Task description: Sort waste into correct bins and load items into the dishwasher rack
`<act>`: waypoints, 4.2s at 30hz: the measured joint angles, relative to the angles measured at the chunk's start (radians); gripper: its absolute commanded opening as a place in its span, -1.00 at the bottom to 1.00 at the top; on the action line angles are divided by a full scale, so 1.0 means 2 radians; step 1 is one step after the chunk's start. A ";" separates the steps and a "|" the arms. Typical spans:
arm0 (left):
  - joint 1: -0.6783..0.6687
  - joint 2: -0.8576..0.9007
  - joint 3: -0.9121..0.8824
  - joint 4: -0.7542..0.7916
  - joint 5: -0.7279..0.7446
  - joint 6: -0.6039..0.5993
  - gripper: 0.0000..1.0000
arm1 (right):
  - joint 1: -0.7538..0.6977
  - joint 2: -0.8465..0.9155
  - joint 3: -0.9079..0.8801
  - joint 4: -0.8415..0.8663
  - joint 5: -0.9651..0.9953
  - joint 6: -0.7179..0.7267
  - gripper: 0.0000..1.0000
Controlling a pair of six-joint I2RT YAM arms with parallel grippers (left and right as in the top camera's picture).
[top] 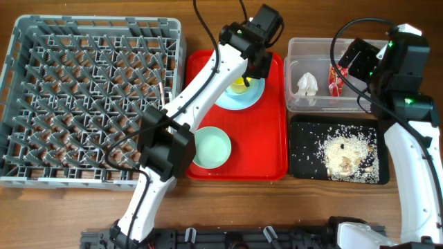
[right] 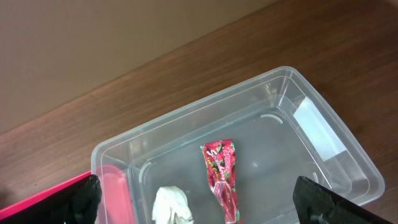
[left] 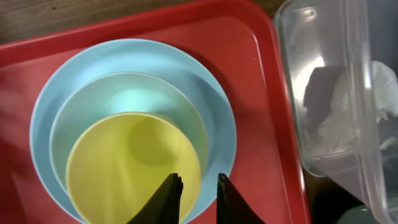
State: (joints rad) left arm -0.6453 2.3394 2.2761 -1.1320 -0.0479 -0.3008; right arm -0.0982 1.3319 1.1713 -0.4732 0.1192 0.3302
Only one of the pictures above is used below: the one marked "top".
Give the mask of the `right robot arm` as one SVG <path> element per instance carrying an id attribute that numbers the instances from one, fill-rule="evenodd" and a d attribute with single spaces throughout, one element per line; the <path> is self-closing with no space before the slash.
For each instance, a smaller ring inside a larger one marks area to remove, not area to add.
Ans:
<path id="1" fill-rule="evenodd" d="M 440 117 L 434 99 L 419 92 L 428 41 L 408 24 L 390 23 L 383 48 L 355 39 L 336 60 L 336 41 L 350 26 L 345 24 L 332 38 L 329 57 L 338 77 L 387 124 L 383 136 L 401 202 L 398 248 L 441 248 Z"/>

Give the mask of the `white plastic fork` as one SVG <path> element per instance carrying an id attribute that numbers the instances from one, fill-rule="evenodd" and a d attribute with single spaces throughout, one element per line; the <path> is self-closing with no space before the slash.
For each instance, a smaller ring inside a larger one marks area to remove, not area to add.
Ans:
<path id="1" fill-rule="evenodd" d="M 163 82 L 160 81 L 158 83 L 158 86 L 159 86 L 159 91 L 160 91 L 160 94 L 161 94 L 161 106 L 163 108 L 165 106 L 165 89 L 164 89 Z"/>

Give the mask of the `white tissue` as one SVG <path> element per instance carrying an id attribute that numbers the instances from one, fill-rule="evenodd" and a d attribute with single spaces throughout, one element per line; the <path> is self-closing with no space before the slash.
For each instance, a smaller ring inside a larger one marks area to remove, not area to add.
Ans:
<path id="1" fill-rule="evenodd" d="M 297 83 L 298 91 L 296 95 L 316 95 L 318 91 L 318 85 L 316 78 L 309 72 L 305 73 Z"/>

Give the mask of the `mint green bowl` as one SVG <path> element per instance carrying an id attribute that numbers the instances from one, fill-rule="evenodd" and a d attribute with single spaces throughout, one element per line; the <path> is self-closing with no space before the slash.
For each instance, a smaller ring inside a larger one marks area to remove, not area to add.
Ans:
<path id="1" fill-rule="evenodd" d="M 195 134 L 196 154 L 193 163 L 200 168 L 215 169 L 230 157 L 232 145 L 228 135 L 217 127 L 203 127 Z"/>

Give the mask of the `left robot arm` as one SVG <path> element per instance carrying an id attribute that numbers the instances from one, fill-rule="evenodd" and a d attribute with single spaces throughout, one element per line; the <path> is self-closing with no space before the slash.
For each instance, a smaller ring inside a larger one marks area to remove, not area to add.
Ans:
<path id="1" fill-rule="evenodd" d="M 139 248 L 154 228 L 161 201 L 196 154 L 195 133 L 219 96 L 236 79 L 262 79 L 269 74 L 280 26 L 245 21 L 224 26 L 214 51 L 191 83 L 162 109 L 150 107 L 141 128 L 120 139 L 138 137 L 140 152 L 136 189 L 124 216 L 111 227 L 119 248 Z"/>

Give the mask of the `red candy wrapper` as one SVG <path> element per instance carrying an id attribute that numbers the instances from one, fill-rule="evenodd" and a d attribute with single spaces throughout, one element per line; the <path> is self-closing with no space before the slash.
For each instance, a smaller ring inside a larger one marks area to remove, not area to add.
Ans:
<path id="1" fill-rule="evenodd" d="M 328 88 L 332 97 L 340 97 L 343 92 L 344 81 L 339 77 L 332 64 L 329 66 Z"/>

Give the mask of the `yellow plastic cup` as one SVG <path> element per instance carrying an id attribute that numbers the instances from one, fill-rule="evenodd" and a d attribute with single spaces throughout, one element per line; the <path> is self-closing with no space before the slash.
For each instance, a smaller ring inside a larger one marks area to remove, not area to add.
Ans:
<path id="1" fill-rule="evenodd" d="M 251 90 L 255 84 L 255 79 L 251 77 L 246 77 L 249 80 L 250 86 L 245 86 L 244 78 L 240 77 L 236 79 L 230 86 L 229 89 L 235 94 L 243 94 Z"/>

